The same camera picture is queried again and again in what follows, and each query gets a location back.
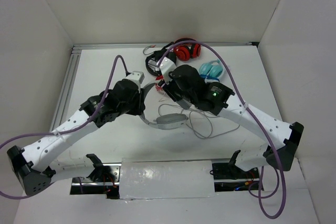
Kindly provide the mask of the white grey headphones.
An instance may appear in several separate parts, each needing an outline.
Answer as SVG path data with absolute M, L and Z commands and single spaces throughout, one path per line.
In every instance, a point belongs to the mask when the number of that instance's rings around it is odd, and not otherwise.
M 144 102 L 147 94 L 156 84 L 158 84 L 158 81 L 149 82 L 143 87 L 141 87 L 141 84 L 138 86 L 141 102 Z M 188 117 L 185 114 L 181 113 L 162 115 L 157 117 L 156 120 L 154 120 L 153 122 L 146 119 L 144 111 L 139 115 L 139 117 L 146 125 L 160 130 L 178 129 L 179 127 L 182 127 L 184 124 L 186 124 L 188 120 Z

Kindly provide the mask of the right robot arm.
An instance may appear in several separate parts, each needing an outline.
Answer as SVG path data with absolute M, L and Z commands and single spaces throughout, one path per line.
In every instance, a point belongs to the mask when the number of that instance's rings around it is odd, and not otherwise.
M 243 104 L 238 95 L 220 82 L 205 82 L 190 65 L 160 65 L 165 84 L 163 90 L 181 107 L 191 105 L 215 116 L 237 123 L 254 133 L 264 144 L 254 150 L 237 150 L 229 162 L 229 172 L 235 178 L 247 171 L 269 165 L 287 172 L 291 169 L 303 133 L 299 122 L 289 124 Z

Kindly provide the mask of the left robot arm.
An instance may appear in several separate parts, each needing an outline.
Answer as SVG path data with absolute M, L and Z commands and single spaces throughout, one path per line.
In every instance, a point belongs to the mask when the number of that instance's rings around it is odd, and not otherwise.
M 144 111 L 142 76 L 136 72 L 118 81 L 113 89 L 106 89 L 85 101 L 63 124 L 25 147 L 14 145 L 7 151 L 12 170 L 26 197 L 34 196 L 58 180 L 87 177 L 99 181 L 105 167 L 95 154 L 87 154 L 80 161 L 61 162 L 57 157 L 77 141 L 100 129 L 116 118 L 141 115 Z

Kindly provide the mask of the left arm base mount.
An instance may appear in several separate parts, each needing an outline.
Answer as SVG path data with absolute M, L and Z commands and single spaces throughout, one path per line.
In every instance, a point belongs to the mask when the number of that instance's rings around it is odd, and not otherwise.
M 97 178 L 74 177 L 70 195 L 104 195 L 107 199 L 120 199 L 121 163 L 105 163 L 104 173 Z

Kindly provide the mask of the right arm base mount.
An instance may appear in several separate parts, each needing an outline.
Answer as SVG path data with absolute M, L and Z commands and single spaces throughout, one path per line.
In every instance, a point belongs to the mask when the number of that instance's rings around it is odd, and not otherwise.
M 229 165 L 228 159 L 212 159 L 210 174 L 214 180 L 215 192 L 258 190 L 259 170 L 252 168 L 245 172 Z

